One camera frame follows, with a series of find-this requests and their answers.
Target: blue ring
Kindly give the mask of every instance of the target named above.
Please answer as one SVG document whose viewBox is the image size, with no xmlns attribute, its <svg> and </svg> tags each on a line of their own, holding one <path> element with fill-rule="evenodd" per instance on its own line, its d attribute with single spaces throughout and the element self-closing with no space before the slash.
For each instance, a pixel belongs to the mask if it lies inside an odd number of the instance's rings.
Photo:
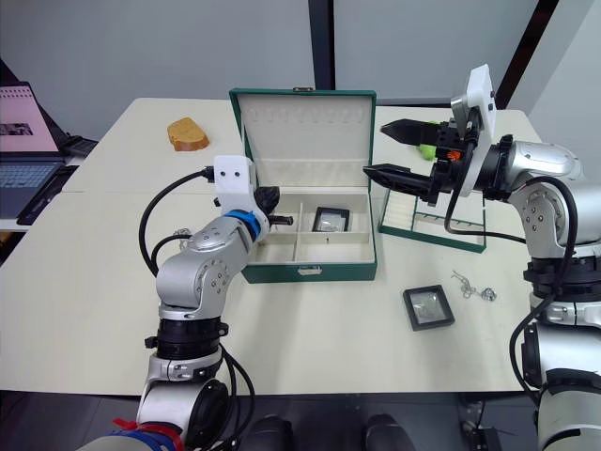
<svg viewBox="0 0 601 451">
<path fill-rule="evenodd" d="M 256 219 L 256 216 L 254 216 L 254 213 L 252 211 L 249 211 L 248 213 L 243 213 L 241 211 L 232 210 L 226 213 L 224 216 L 240 219 L 245 224 L 249 225 L 251 228 L 251 237 L 253 238 L 253 241 L 255 241 L 261 233 L 261 226 L 259 225 L 259 221 Z"/>
<path fill-rule="evenodd" d="M 157 443 L 154 437 L 140 430 L 114 430 L 109 435 L 118 435 L 121 437 L 131 437 L 148 446 L 152 451 L 162 451 L 161 443 Z"/>
<path fill-rule="evenodd" d="M 159 444 L 165 446 L 169 451 L 176 451 L 176 444 L 173 443 L 173 440 L 171 440 L 166 435 L 162 435 L 159 432 L 150 432 L 150 431 L 144 431 L 144 433 L 148 434 L 156 442 L 159 442 Z"/>
</svg>

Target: toast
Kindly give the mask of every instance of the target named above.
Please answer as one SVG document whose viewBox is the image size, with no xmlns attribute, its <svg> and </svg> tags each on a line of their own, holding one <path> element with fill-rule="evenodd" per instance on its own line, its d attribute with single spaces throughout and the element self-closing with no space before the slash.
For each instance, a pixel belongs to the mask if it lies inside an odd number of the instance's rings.
<svg viewBox="0 0 601 451">
<path fill-rule="evenodd" d="M 198 150 L 209 144 L 207 134 L 189 117 L 171 124 L 167 127 L 167 133 L 176 152 Z"/>
</svg>

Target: robotic arm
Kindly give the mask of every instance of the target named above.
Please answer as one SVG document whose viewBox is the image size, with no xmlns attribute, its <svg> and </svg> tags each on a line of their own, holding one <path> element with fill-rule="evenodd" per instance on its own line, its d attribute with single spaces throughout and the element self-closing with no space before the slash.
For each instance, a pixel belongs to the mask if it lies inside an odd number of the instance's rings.
<svg viewBox="0 0 601 451">
<path fill-rule="evenodd" d="M 525 242 L 532 261 L 531 314 L 512 334 L 510 354 L 522 386 L 540 389 L 539 449 L 599 449 L 601 444 L 601 186 L 582 175 L 566 148 L 514 141 L 492 145 L 496 106 L 488 66 L 471 71 L 467 92 L 451 102 L 455 119 L 440 125 L 401 119 L 382 127 L 393 139 L 437 147 L 430 177 L 391 164 L 367 166 L 373 181 L 436 204 L 451 193 L 450 233 L 484 234 Z M 526 240 L 450 227 L 455 202 L 472 191 L 513 205 Z M 524 332 L 522 368 L 515 340 Z"/>
<path fill-rule="evenodd" d="M 290 225 L 292 218 L 270 215 L 279 188 L 256 188 L 249 159 L 216 157 L 209 173 L 222 216 L 191 236 L 158 270 L 159 330 L 146 340 L 156 352 L 149 359 L 136 422 L 89 443 L 84 451 L 147 451 L 162 441 L 177 450 L 210 449 L 224 433 L 236 391 L 232 386 L 228 393 L 214 378 L 222 361 L 230 377 L 238 365 L 220 345 L 228 332 L 221 322 L 227 288 L 270 225 Z"/>
</svg>

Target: red strap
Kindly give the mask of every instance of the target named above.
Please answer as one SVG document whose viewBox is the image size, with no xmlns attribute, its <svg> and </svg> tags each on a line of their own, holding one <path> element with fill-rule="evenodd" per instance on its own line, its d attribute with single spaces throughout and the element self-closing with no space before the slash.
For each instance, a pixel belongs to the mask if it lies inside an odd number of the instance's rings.
<svg viewBox="0 0 601 451">
<path fill-rule="evenodd" d="M 138 424 L 135 421 L 127 421 L 127 420 L 124 420 L 123 418 L 115 418 L 113 420 L 113 423 L 116 426 L 119 426 L 120 428 L 122 428 L 123 430 L 134 430 L 134 429 L 138 428 Z"/>
<path fill-rule="evenodd" d="M 181 441 L 181 437 L 179 437 L 179 434 L 168 426 L 143 424 L 138 426 L 138 430 L 143 430 L 145 432 L 156 432 L 169 437 L 176 446 L 177 451 L 184 451 L 184 443 Z"/>
</svg>

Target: green jewelry box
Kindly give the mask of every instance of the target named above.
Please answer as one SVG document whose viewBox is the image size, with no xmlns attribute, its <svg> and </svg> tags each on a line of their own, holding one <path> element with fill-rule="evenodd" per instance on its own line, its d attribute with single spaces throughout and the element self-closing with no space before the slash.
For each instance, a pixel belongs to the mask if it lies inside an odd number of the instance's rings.
<svg viewBox="0 0 601 451">
<path fill-rule="evenodd" d="M 449 198 L 449 194 L 441 193 L 436 207 L 432 207 L 413 195 L 388 190 L 378 222 L 378 231 L 481 254 L 486 249 L 486 237 L 452 235 L 444 229 L 444 216 Z M 451 219 L 451 227 L 486 231 L 485 201 L 481 194 L 459 197 Z"/>
<path fill-rule="evenodd" d="M 378 260 L 370 182 L 374 91 L 230 91 L 259 186 L 279 186 L 273 225 L 249 255 L 249 283 L 373 280 Z M 317 209 L 349 210 L 347 231 L 314 232 Z"/>
</svg>

